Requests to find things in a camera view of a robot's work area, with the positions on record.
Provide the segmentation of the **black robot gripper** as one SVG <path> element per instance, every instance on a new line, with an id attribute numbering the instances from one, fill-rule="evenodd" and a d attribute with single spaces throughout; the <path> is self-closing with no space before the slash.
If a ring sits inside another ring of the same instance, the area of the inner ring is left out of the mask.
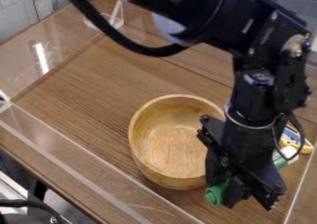
<path id="1" fill-rule="evenodd" d="M 229 113 L 225 120 L 203 114 L 199 122 L 197 137 L 207 147 L 207 185 L 215 186 L 229 179 L 223 206 L 233 208 L 241 200 L 254 197 L 263 209 L 272 211 L 286 192 L 273 164 L 276 123 L 246 125 Z"/>

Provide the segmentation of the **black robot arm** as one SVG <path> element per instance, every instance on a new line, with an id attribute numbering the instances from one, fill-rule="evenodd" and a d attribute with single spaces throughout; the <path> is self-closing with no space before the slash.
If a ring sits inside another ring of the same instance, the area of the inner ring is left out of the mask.
<path id="1" fill-rule="evenodd" d="M 284 130 L 300 124 L 294 111 L 308 103 L 306 22 L 276 0 L 126 0 L 148 10 L 169 44 L 148 47 L 110 25 L 88 0 L 70 0 L 107 37 L 130 51 L 173 56 L 195 44 L 233 55 L 234 87 L 225 120 L 201 117 L 197 137 L 207 147 L 206 182 L 233 207 L 255 198 L 273 209 L 286 192 L 274 157 Z"/>

